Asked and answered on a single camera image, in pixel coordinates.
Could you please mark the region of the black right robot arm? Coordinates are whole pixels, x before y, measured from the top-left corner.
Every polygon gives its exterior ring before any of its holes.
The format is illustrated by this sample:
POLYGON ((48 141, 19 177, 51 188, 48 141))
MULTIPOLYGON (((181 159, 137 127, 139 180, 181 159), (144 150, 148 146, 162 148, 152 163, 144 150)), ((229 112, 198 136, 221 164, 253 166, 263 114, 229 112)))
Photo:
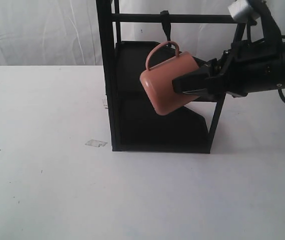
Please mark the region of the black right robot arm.
POLYGON ((250 93, 285 89, 285 42, 280 53, 249 62, 233 60, 224 73, 197 80, 190 93, 197 96, 229 94, 242 98, 250 93))

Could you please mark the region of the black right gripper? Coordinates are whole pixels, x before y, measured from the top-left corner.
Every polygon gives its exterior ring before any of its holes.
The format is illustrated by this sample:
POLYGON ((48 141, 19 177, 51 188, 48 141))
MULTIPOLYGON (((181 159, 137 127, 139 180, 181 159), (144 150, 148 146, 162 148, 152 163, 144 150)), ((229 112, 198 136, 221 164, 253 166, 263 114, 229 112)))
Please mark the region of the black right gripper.
POLYGON ((211 76, 211 63, 193 56, 200 67, 172 80, 177 94, 205 96, 228 93, 245 97, 249 93, 278 90, 284 87, 283 44, 263 41, 231 45, 230 53, 221 58, 222 69, 211 76))

